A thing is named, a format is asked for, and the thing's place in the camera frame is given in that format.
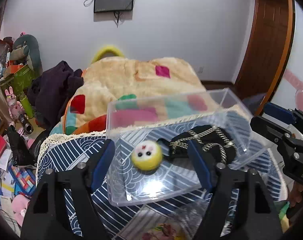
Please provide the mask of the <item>hand with orange sleeve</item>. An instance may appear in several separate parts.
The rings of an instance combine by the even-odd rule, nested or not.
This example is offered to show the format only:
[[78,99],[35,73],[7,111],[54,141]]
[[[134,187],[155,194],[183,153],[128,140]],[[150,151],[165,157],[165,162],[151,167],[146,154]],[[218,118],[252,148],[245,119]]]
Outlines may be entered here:
[[293,207],[297,203],[300,203],[302,201],[302,192],[303,192],[303,185],[295,181],[293,188],[289,193],[290,207]]

